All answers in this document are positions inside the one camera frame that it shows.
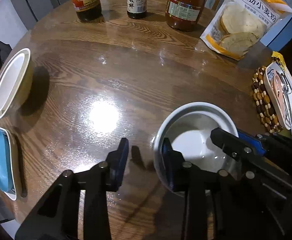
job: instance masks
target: round dining table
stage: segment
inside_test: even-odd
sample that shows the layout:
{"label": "round dining table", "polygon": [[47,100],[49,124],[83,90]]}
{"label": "round dining table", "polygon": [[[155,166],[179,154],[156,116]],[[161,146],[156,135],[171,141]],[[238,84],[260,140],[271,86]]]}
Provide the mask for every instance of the round dining table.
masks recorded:
{"label": "round dining table", "polygon": [[90,169],[126,137],[122,186],[107,192],[112,238],[180,239],[184,202],[154,169],[157,131],[179,106],[204,101],[239,129],[264,132],[250,96],[254,71],[199,38],[214,16],[207,8],[195,31],[181,32],[166,24],[167,0],[148,0],[143,19],[127,16],[126,0],[100,1],[102,16],[88,23],[71,1],[60,5],[10,53],[7,61],[29,48],[35,67],[27,101],[0,119],[17,140],[23,191],[16,201],[0,196],[21,223],[64,170]]}

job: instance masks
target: barcode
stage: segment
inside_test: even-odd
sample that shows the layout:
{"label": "barcode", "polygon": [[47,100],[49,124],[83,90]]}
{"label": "barcode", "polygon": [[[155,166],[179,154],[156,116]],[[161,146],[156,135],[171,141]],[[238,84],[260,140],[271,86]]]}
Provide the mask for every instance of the barcode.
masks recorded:
{"label": "barcode", "polygon": [[146,6],[138,6],[137,7],[137,12],[144,12],[146,11]]}

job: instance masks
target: bread picture on package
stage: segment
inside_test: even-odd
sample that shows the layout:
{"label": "bread picture on package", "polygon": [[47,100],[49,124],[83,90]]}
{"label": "bread picture on package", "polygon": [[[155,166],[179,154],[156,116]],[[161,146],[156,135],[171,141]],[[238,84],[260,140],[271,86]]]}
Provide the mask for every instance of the bread picture on package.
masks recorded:
{"label": "bread picture on package", "polygon": [[266,31],[265,24],[237,3],[231,3],[224,9],[221,26],[229,35],[222,38],[220,46],[240,56],[243,56]]}

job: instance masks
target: wooden bead trivet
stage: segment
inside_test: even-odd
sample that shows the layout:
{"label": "wooden bead trivet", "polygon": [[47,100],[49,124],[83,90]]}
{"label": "wooden bead trivet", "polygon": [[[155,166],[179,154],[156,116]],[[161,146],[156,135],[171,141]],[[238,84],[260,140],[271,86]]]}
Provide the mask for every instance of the wooden bead trivet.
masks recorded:
{"label": "wooden bead trivet", "polygon": [[277,115],[273,106],[270,104],[270,98],[267,94],[264,85],[264,73],[266,67],[261,67],[255,70],[252,78],[253,99],[256,103],[256,110],[261,119],[261,123],[265,126],[267,132],[280,132],[282,127],[278,122]]}

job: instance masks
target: flour bag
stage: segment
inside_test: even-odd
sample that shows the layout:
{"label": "flour bag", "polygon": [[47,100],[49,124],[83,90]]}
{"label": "flour bag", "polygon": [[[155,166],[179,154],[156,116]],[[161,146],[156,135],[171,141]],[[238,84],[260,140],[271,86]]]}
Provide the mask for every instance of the flour bag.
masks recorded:
{"label": "flour bag", "polygon": [[290,13],[292,9],[282,0],[224,0],[200,38],[212,50],[240,60]]}

